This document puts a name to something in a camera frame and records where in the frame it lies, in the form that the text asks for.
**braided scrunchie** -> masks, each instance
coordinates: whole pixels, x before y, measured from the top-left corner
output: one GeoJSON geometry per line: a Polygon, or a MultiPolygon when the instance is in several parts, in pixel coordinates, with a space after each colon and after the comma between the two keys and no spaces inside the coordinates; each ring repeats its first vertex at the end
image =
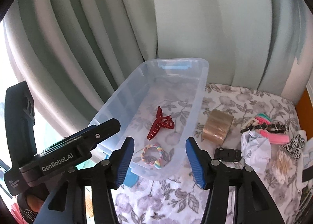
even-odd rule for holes
{"type": "Polygon", "coordinates": [[[160,169],[161,168],[160,161],[163,159],[163,152],[164,152],[163,149],[158,144],[149,144],[143,149],[141,153],[141,160],[148,165],[155,166],[157,169],[160,169]],[[160,158],[158,160],[153,161],[153,162],[149,162],[145,160],[145,154],[149,148],[156,148],[159,151],[160,158]]]}

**hair accessory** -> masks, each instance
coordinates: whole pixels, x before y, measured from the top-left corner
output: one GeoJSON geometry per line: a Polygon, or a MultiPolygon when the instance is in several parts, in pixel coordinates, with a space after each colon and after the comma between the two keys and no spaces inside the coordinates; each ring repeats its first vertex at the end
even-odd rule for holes
{"type": "Polygon", "coordinates": [[[257,114],[255,116],[255,119],[257,119],[259,121],[259,124],[265,123],[267,125],[271,124],[271,121],[272,121],[272,119],[268,115],[263,114],[263,113],[257,114]]]}
{"type": "Polygon", "coordinates": [[[300,134],[297,134],[288,144],[285,144],[282,147],[292,156],[292,158],[298,160],[301,157],[305,142],[305,139],[300,134]]]}
{"type": "Polygon", "coordinates": [[[271,144],[287,144],[290,140],[287,134],[270,133],[266,130],[261,130],[260,134],[268,138],[271,144]]]}
{"type": "Polygon", "coordinates": [[[241,126],[241,129],[245,129],[246,127],[250,126],[250,125],[258,125],[259,124],[259,120],[257,120],[256,118],[252,117],[250,120],[248,120],[245,124],[243,124],[241,126]]]}
{"type": "Polygon", "coordinates": [[[256,126],[250,125],[246,127],[245,129],[242,129],[240,133],[246,132],[248,130],[256,130],[256,129],[266,129],[268,132],[271,133],[285,133],[289,131],[289,126],[285,124],[280,124],[279,122],[277,124],[258,124],[256,126]]]}
{"type": "Polygon", "coordinates": [[[163,116],[162,108],[158,107],[157,108],[157,113],[156,113],[157,119],[154,121],[152,124],[152,127],[147,135],[147,139],[150,141],[153,139],[156,134],[159,132],[161,127],[167,128],[167,129],[173,129],[175,127],[175,124],[171,118],[171,116],[163,116]]]}
{"type": "Polygon", "coordinates": [[[160,161],[163,159],[163,153],[164,153],[164,150],[158,144],[148,144],[141,153],[141,160],[148,165],[155,166],[157,169],[160,169],[161,168],[160,161]],[[156,148],[159,151],[160,158],[157,159],[156,161],[146,160],[145,154],[149,148],[156,148]]]}

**red hair claw clip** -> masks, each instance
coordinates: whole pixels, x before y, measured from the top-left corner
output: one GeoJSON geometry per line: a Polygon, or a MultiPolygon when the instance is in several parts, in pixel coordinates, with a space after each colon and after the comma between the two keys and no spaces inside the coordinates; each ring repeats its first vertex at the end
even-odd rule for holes
{"type": "Polygon", "coordinates": [[[149,131],[149,134],[147,136],[147,139],[150,141],[153,139],[156,134],[159,132],[159,130],[162,128],[167,128],[167,129],[173,129],[175,127],[174,121],[172,120],[171,116],[163,116],[163,112],[161,107],[157,108],[157,113],[156,113],[157,119],[154,121],[152,124],[152,127],[149,131]]]}

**floral bed sheet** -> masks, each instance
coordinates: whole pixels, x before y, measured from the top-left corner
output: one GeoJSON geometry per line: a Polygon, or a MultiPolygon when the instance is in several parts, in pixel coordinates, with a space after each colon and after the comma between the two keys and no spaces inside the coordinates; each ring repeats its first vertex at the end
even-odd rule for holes
{"type": "MultiPolygon", "coordinates": [[[[175,108],[174,104],[163,107],[163,110],[171,113],[172,108],[175,108]]],[[[226,148],[240,149],[240,128],[258,113],[266,113],[274,122],[279,121],[289,125],[290,137],[300,129],[295,107],[286,99],[242,87],[207,84],[194,137],[199,147],[209,152],[211,157],[214,156],[216,146],[202,140],[201,132],[208,115],[215,108],[234,116],[231,131],[223,144],[226,148]]],[[[145,130],[145,134],[147,133],[148,128],[145,124],[138,126],[145,130]]],[[[279,184],[272,171],[277,151],[278,146],[272,145],[272,157],[260,178],[273,197],[284,221],[290,224],[294,222],[301,198],[301,192],[298,192],[295,186],[297,165],[294,161],[288,181],[279,184]]],[[[225,164],[240,169],[243,167],[243,163],[225,164]]],[[[118,190],[112,190],[119,222],[135,224],[200,224],[208,194],[209,191],[203,191],[195,183],[187,158],[184,159],[180,171],[169,179],[152,181],[139,178],[132,188],[122,185],[118,190]]],[[[230,187],[227,224],[232,223],[233,212],[234,188],[230,187]]]]}

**crumpled paper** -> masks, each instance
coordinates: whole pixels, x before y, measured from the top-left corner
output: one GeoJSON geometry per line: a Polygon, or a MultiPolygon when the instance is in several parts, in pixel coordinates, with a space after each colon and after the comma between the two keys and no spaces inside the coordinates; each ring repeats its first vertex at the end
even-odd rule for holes
{"type": "Polygon", "coordinates": [[[256,131],[246,131],[241,136],[241,156],[257,173],[264,173],[271,158],[270,141],[256,131]]]}

